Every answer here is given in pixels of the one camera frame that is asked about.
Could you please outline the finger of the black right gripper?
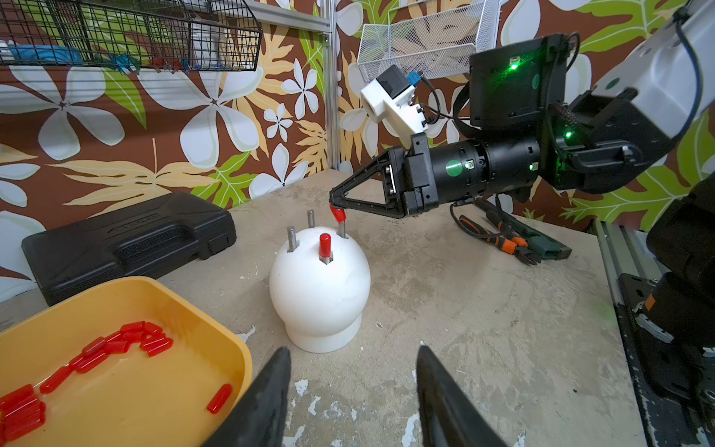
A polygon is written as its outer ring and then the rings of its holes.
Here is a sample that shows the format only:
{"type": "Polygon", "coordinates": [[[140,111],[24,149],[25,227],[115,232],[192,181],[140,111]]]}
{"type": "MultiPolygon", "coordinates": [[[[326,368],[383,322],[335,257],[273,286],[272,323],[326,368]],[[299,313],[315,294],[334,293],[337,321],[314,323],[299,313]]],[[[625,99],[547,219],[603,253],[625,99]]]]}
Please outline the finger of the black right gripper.
{"type": "Polygon", "coordinates": [[[359,199],[354,192],[359,186],[370,180],[379,180],[382,186],[382,204],[400,203],[400,175],[398,169],[404,159],[404,151],[400,147],[387,149],[374,158],[363,168],[360,168],[348,179],[335,186],[330,192],[331,204],[377,204],[377,201],[359,199]]]}
{"type": "Polygon", "coordinates": [[[357,210],[358,212],[366,212],[383,217],[402,219],[405,217],[405,212],[402,210],[400,203],[389,201],[389,203],[377,203],[361,199],[344,199],[337,197],[334,200],[334,206],[344,210],[357,210]]]}

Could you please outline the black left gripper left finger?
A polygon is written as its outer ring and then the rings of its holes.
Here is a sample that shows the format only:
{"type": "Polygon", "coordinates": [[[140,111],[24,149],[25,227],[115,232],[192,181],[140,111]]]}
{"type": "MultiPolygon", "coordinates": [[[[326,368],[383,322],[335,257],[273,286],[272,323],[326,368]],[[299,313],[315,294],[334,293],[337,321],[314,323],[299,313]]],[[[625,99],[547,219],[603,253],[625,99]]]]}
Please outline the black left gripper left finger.
{"type": "Polygon", "coordinates": [[[291,372],[290,350],[282,346],[203,446],[283,445],[291,372]]]}

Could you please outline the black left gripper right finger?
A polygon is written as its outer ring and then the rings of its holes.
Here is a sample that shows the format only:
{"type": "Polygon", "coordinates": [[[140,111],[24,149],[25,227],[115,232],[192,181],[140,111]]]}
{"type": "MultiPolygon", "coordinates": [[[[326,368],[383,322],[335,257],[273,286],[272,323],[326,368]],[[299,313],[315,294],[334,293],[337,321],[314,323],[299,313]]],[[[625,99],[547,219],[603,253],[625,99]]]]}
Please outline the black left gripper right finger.
{"type": "Polygon", "coordinates": [[[506,446],[429,346],[418,350],[416,381],[424,446],[506,446]]]}

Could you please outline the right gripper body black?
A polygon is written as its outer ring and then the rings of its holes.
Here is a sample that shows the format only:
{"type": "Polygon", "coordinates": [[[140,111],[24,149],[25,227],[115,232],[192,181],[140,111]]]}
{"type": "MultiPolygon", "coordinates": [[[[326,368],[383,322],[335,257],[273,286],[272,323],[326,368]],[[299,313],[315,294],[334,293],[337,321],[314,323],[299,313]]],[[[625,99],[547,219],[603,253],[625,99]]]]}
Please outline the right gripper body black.
{"type": "Polygon", "coordinates": [[[394,147],[387,154],[387,198],[395,205],[395,215],[417,215],[437,208],[438,188],[426,134],[413,134],[409,150],[394,147]]]}

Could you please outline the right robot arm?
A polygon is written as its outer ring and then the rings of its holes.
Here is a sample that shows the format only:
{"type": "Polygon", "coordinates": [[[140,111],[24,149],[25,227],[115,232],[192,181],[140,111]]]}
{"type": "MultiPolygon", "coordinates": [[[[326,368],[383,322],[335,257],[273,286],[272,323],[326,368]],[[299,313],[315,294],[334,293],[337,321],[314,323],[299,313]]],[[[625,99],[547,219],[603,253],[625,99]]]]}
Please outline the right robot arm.
{"type": "Polygon", "coordinates": [[[556,34],[482,50],[463,44],[361,65],[368,117],[400,145],[330,193],[333,210],[391,218],[508,194],[544,180],[602,194],[666,156],[714,99],[714,5],[688,1],[592,89],[565,99],[580,48],[556,34]]]}

